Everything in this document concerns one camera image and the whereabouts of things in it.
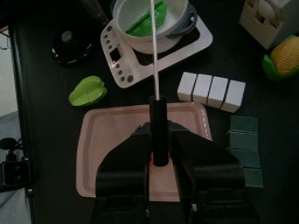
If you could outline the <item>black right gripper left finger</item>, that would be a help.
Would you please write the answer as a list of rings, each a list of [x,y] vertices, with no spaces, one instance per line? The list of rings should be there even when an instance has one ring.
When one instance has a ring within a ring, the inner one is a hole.
[[[148,224],[150,140],[146,123],[100,162],[91,224]]]

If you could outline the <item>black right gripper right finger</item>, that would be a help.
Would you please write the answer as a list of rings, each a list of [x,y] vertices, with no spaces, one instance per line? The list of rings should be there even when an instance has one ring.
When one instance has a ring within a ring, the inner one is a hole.
[[[259,224],[235,156],[170,123],[171,157],[186,224]]]

